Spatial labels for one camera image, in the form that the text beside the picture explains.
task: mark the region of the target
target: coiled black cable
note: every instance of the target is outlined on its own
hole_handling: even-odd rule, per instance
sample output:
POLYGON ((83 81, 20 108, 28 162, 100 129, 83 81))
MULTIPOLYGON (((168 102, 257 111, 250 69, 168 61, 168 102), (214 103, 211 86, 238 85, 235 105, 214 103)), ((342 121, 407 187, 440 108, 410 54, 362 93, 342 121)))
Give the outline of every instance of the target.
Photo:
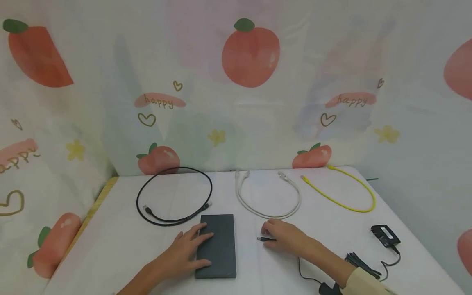
POLYGON ((138 195, 136 196, 136 209, 138 210, 138 213, 139 215, 141 215, 141 217, 146 220, 147 222, 151 223, 151 224, 154 224, 154 225, 157 225, 157 226, 160 226, 160 227, 173 227, 173 226, 176 226, 176 225, 179 225, 179 224, 182 224, 182 223, 185 223, 187 221, 189 221, 190 219, 192 219, 193 217, 195 217, 197 214, 205 211, 208 209, 208 207, 211 206, 211 202, 210 201, 210 197, 211 197, 211 193, 213 192, 213 183, 211 182, 211 179, 208 175, 206 175, 204 172, 201 172, 200 170, 197 170, 197 169, 194 169, 194 168, 190 168, 190 167, 185 167, 185 166, 178 166, 178 167, 171 167, 171 168, 168 168, 168 169, 164 169, 156 174, 154 174, 153 177, 151 177, 148 181, 146 181, 146 183, 141 187, 141 189, 139 190, 138 192, 138 195), (197 210, 195 211, 194 213, 190 214, 189 216, 187 217, 183 217, 183 218, 180 218, 180 219, 162 219, 162 218, 159 218, 157 217, 156 215, 154 215, 152 213, 152 210, 148 207, 148 206, 143 206, 143 209, 144 211, 146 211, 147 214, 151 215, 152 217, 154 217, 155 219, 159 220, 159 221, 162 221, 162 222, 168 222, 168 223, 158 223, 158 222, 154 222, 152 220, 149 220, 147 217, 144 216, 144 214, 141 212, 141 210, 139 209, 139 197, 141 196, 141 192, 143 191, 143 189, 146 187, 146 185, 151 181, 153 180, 157 175, 161 175, 169 170, 174 170, 174 169, 190 169, 190 170, 193 170, 195 172, 198 172, 200 174, 203 174, 207 179, 208 181, 210 182, 210 194, 208 195, 208 198, 206 199, 205 203, 203 203, 203 205, 197 210))

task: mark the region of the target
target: right hand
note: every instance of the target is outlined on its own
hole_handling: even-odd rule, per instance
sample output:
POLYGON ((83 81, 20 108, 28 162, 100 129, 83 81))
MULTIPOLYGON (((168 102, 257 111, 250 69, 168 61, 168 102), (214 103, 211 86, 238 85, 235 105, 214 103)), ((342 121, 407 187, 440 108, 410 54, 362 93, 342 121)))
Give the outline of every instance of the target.
POLYGON ((321 243, 307 236, 295 225, 286 223, 279 219, 269 219, 262 225, 263 235, 271 234, 277 241, 264 242, 264 246, 289 254, 305 257, 313 249, 321 246, 321 243))

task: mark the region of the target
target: table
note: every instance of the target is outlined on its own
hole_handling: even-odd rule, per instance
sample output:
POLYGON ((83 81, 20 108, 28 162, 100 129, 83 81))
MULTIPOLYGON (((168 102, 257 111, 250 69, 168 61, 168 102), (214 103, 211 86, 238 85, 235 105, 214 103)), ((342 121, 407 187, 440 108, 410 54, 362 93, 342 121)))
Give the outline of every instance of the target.
MULTIPOLYGON (((356 169, 341 169, 367 183, 356 169)), ((382 273, 380 261, 394 262, 396 255, 384 248, 369 229, 372 225, 387 224, 402 241, 398 246, 402 261, 389 268, 387 286, 402 295, 464 294, 377 193, 377 207, 373 212, 356 213, 324 198, 300 176, 307 176, 320 190, 341 203, 369 208, 370 194, 354 179, 327 168, 279 171, 292 179, 302 194, 300 209, 287 218, 287 222, 296 224, 341 257, 356 252, 371 268, 382 273)), ((277 172, 251 171, 242 195, 253 207, 276 214, 284 213, 295 204, 296 191, 281 180, 277 172)), ((317 294, 319 285, 299 276, 296 258, 267 250, 256 240, 264 219, 251 214, 238 202, 235 173, 208 175, 213 182, 212 206, 204 214, 234 214, 237 278, 195 280, 190 274, 165 282, 151 294, 317 294)), ((50 280, 45 295, 118 292, 143 265, 162 253, 179 231, 188 230, 199 222, 197 216, 183 225, 163 228, 143 220, 136 211, 135 200, 138 190, 149 178, 112 180, 116 183, 111 184, 108 196, 50 280)), ((178 218, 201 206, 208 192, 208 180, 200 174, 158 176, 143 190, 140 206, 149 206, 162 218, 178 218)), ((302 273, 326 281, 330 286, 334 284, 320 269, 305 261, 302 261, 302 273)))

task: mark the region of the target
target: black power cord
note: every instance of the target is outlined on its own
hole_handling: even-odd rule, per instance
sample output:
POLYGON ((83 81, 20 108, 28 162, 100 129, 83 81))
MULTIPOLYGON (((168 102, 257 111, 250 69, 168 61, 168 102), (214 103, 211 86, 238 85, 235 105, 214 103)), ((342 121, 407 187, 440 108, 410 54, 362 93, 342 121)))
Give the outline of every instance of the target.
POLYGON ((397 265, 398 263, 400 263, 401 259, 402 259, 402 255, 400 254, 400 251, 398 251, 398 249, 394 246, 394 245, 389 245, 389 248, 392 249, 393 251, 395 251, 397 254, 398 254, 398 259, 397 261, 395 261, 394 263, 392 264, 388 264, 386 263, 385 261, 380 261, 380 263, 382 263, 383 267, 385 268, 385 278, 383 279, 380 279, 380 277, 382 276, 382 274, 374 269, 371 269, 367 264, 365 264, 362 259, 360 259, 356 253, 349 253, 345 260, 349 263, 351 263, 352 265, 354 265, 355 267, 360 267, 362 268, 365 272, 367 272, 368 274, 370 274, 371 276, 375 277, 377 280, 379 280, 380 282, 383 282, 385 281, 387 278, 388 278, 388 269, 387 267, 389 266, 395 266, 397 265))
POLYGON ((211 202, 210 201, 210 197, 211 197, 211 193, 213 191, 213 183, 211 182, 211 179, 208 175, 206 175, 204 172, 201 172, 200 170, 197 170, 197 169, 194 169, 194 168, 190 168, 190 167, 185 167, 185 166, 178 166, 178 167, 171 167, 171 168, 168 168, 168 169, 164 169, 158 173, 156 173, 153 177, 151 177, 148 181, 146 181, 146 183, 141 187, 141 189, 139 190, 138 192, 138 195, 136 196, 136 209, 138 210, 138 213, 139 215, 141 215, 141 217, 146 220, 147 222, 151 223, 151 224, 154 224, 154 225, 157 225, 157 226, 160 226, 160 227, 173 227, 173 226, 176 226, 176 225, 179 225, 179 224, 182 224, 182 223, 185 223, 187 221, 189 221, 190 219, 192 219, 193 217, 195 217, 197 214, 205 211, 208 209, 208 207, 211 206, 211 202), (183 217, 183 218, 180 218, 180 219, 162 219, 162 218, 159 218, 157 217, 156 215, 154 215, 152 213, 152 210, 148 207, 148 206, 143 206, 143 209, 144 211, 146 211, 147 214, 151 215, 153 218, 159 220, 159 221, 162 221, 162 222, 167 222, 167 223, 158 223, 158 222, 154 222, 152 220, 149 220, 148 218, 146 218, 144 216, 144 214, 141 212, 141 210, 139 209, 139 197, 141 196, 141 192, 143 191, 143 189, 146 187, 146 185, 151 181, 153 180, 157 175, 161 175, 167 171, 170 171, 170 170, 175 170, 175 169, 189 169, 189 170, 193 170, 195 172, 198 172, 200 174, 203 174, 207 179, 208 181, 210 182, 210 194, 208 194, 208 198, 206 199, 205 203, 203 203, 203 205, 197 210, 195 211, 194 213, 190 214, 189 216, 187 217, 183 217))
POLYGON ((298 257, 298 273, 300 274, 300 277, 302 277, 302 278, 304 278, 304 279, 308 279, 308 280, 315 281, 315 282, 317 282, 318 284, 321 285, 321 282, 318 281, 318 280, 315 279, 315 278, 306 278, 306 277, 304 277, 304 276, 302 275, 302 270, 301 270, 301 268, 300 268, 300 264, 301 264, 301 262, 300 262, 300 257, 298 257))

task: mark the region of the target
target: black power adapter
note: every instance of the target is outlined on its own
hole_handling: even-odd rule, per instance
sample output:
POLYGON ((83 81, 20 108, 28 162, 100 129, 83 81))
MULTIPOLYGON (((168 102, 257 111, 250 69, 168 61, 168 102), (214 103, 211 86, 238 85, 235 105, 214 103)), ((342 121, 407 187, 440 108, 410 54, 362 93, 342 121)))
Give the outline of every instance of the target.
POLYGON ((372 226, 371 232, 379 239, 385 248, 392 248, 397 254, 400 254, 395 248, 395 246, 400 243, 400 239, 386 224, 372 226))

